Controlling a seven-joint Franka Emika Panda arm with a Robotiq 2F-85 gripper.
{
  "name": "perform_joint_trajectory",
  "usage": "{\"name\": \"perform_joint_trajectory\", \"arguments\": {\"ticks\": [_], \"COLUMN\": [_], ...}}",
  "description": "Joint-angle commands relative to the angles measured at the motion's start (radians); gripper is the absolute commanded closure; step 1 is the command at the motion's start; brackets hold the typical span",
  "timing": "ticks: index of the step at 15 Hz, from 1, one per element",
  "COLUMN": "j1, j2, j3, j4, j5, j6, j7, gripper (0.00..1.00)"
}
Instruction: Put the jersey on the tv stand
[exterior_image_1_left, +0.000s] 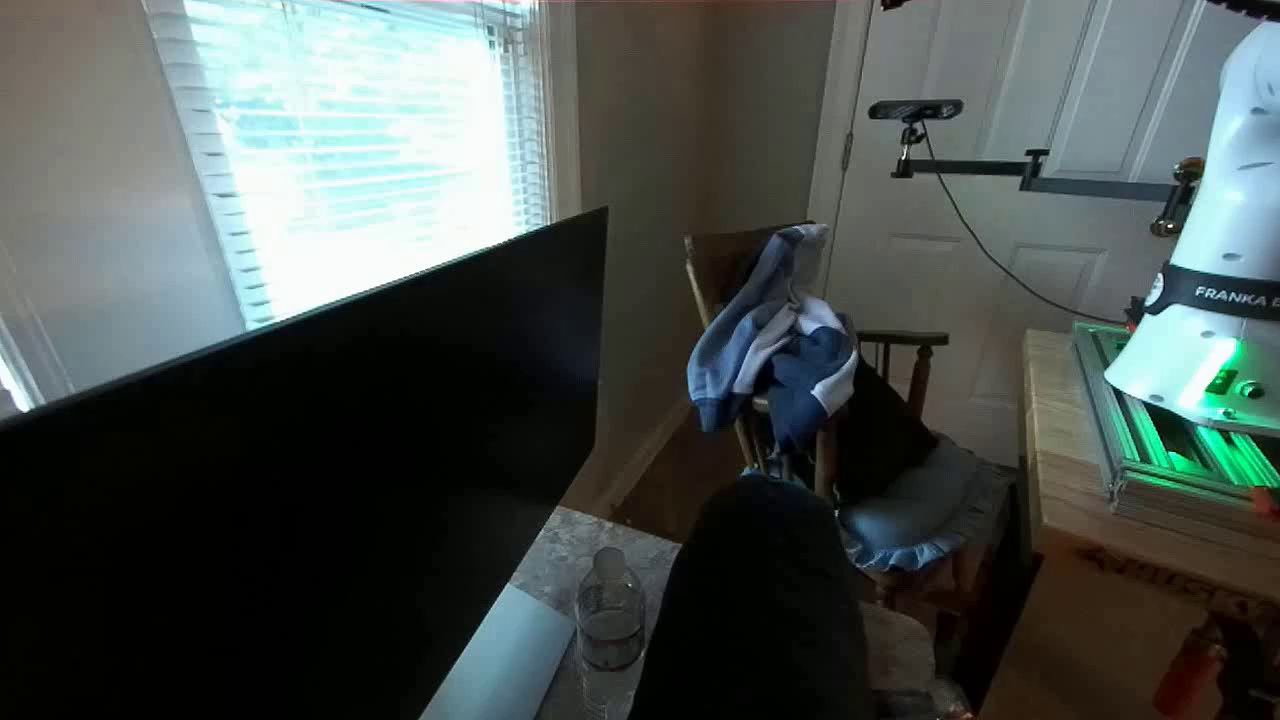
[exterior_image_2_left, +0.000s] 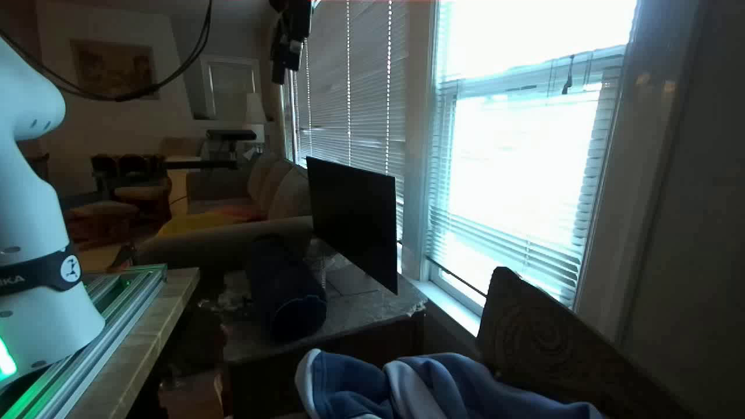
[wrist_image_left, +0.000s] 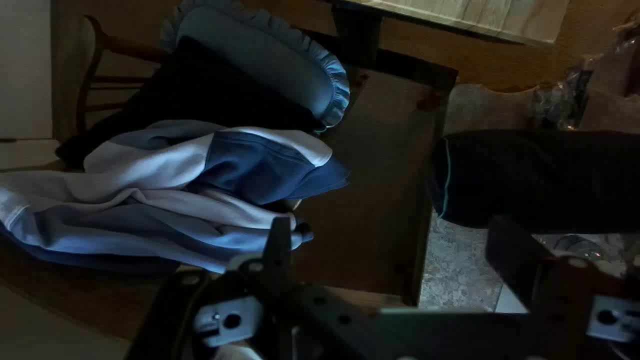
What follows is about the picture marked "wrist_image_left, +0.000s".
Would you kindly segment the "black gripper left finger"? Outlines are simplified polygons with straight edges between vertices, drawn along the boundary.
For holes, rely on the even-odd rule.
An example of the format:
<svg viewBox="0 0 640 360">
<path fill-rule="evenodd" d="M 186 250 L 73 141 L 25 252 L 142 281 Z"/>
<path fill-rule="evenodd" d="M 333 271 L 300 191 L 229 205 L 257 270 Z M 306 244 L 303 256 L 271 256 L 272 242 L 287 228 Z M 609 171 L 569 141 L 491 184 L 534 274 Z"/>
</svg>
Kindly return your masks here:
<svg viewBox="0 0 640 360">
<path fill-rule="evenodd" d="M 282 292 L 291 280 L 292 230 L 288 217 L 272 221 L 266 247 L 263 252 L 263 275 L 272 294 Z"/>
</svg>

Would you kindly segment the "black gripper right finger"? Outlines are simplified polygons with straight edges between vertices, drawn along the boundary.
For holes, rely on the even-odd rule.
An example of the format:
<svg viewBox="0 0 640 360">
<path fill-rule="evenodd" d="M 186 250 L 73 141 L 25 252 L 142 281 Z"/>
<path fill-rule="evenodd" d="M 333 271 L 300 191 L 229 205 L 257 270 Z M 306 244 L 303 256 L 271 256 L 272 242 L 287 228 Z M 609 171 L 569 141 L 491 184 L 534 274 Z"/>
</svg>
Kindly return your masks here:
<svg viewBox="0 0 640 360">
<path fill-rule="evenodd" d="M 563 309 L 563 262 L 511 217 L 491 220 L 487 260 L 527 309 Z"/>
</svg>

